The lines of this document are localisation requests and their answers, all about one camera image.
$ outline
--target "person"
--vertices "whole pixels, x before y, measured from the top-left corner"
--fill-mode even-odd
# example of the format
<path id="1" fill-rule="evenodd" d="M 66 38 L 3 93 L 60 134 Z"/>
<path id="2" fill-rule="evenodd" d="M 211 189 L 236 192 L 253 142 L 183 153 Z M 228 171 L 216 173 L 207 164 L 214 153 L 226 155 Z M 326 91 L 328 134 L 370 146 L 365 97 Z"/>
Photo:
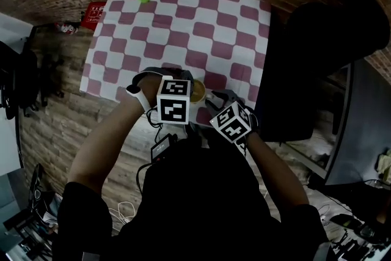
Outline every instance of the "person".
<path id="1" fill-rule="evenodd" d="M 151 107 L 160 82 L 160 76 L 149 74 L 138 84 Z M 248 135 L 247 146 L 281 222 L 271 217 L 246 159 L 215 136 L 209 149 L 189 139 L 166 149 L 166 157 L 146 171 L 137 215 L 112 237 L 101 190 L 143 113 L 137 98 L 125 96 L 81 146 L 59 209 L 53 260 L 329 260 L 330 244 L 318 211 L 287 164 L 255 132 Z"/>

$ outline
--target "white cable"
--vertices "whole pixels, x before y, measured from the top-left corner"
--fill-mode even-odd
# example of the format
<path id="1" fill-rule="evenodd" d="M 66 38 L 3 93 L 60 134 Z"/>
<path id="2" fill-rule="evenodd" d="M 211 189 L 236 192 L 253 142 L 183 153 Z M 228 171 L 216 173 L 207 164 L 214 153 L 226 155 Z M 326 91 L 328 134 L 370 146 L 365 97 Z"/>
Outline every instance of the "white cable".
<path id="1" fill-rule="evenodd" d="M 122 205 L 122 204 L 130 204 L 130 205 L 132 206 L 132 208 L 133 208 L 134 214 L 133 214 L 132 216 L 124 216 L 124 215 L 121 213 L 121 209 L 120 209 L 120 205 Z M 131 218 L 134 218 L 134 217 L 136 216 L 136 209 L 134 208 L 134 205 L 133 205 L 131 202 L 129 202 L 129 201 L 122 201 L 122 202 L 119 202 L 117 208 L 118 208 L 118 210 L 115 210 L 115 209 L 113 209 L 113 208 L 109 208 L 110 215 L 113 216 L 113 217 L 115 217 L 115 218 L 117 218 L 118 220 L 120 220 L 120 222 L 121 222 L 123 225 L 125 225 L 126 223 L 129 223 L 129 222 L 130 222 L 130 219 L 131 219 Z"/>

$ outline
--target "electronic device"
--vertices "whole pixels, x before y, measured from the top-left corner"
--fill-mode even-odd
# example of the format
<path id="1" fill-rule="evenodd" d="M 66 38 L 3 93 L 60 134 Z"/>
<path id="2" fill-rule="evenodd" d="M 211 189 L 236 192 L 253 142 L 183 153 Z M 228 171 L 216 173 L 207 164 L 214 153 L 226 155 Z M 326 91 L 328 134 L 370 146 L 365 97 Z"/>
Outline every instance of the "electronic device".
<path id="1" fill-rule="evenodd" d="M 151 148 L 151 163 L 155 161 L 159 161 L 165 158 L 165 154 L 162 154 L 165 150 L 167 150 L 170 146 L 174 145 L 178 140 L 178 136 L 176 134 L 171 135 L 167 134 L 162 138 L 156 145 Z"/>

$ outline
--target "black chair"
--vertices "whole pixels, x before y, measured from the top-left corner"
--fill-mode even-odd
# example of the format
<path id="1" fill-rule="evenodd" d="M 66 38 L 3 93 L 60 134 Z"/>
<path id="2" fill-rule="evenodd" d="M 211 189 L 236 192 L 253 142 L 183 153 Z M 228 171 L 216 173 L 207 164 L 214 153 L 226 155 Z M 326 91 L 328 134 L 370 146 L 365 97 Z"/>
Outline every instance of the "black chair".
<path id="1" fill-rule="evenodd" d="M 27 108 L 37 109 L 37 57 L 28 49 L 18 54 L 3 42 L 0 42 L 0 51 L 1 106 L 9 120 L 15 117 L 18 106 L 27 116 Z"/>
<path id="2" fill-rule="evenodd" d="M 40 69 L 40 88 L 41 88 L 41 105 L 43 107 L 48 105 L 47 98 L 50 94 L 54 94 L 57 97 L 63 98 L 64 93 L 61 92 L 57 84 L 52 80 L 52 75 L 56 71 L 59 65 L 64 64 L 64 60 L 58 59 L 52 61 L 51 55 L 46 54 L 42 59 L 42 65 Z"/>
<path id="3" fill-rule="evenodd" d="M 376 0 L 343 0 L 340 6 L 304 4 L 285 27 L 272 12 L 255 107 L 261 137 L 276 142 L 310 138 L 317 81 L 384 48 L 389 39 L 389 21 Z"/>

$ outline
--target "black sleeve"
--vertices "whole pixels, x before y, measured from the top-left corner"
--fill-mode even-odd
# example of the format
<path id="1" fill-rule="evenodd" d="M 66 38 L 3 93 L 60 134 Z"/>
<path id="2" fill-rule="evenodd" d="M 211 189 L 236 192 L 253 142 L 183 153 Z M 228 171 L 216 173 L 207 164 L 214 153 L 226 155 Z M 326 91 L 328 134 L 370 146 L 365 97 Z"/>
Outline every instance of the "black sleeve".
<path id="1" fill-rule="evenodd" d="M 100 195 L 79 183 L 65 186 L 58 213 L 53 260 L 82 260 L 83 252 L 102 254 L 111 237 L 112 220 Z"/>
<path id="2" fill-rule="evenodd" d="M 288 245 L 287 254 L 310 261 L 322 254 L 336 260 L 332 249 L 325 249 L 329 239 L 320 221 L 318 210 L 311 205 L 299 205 L 282 217 L 282 228 Z"/>

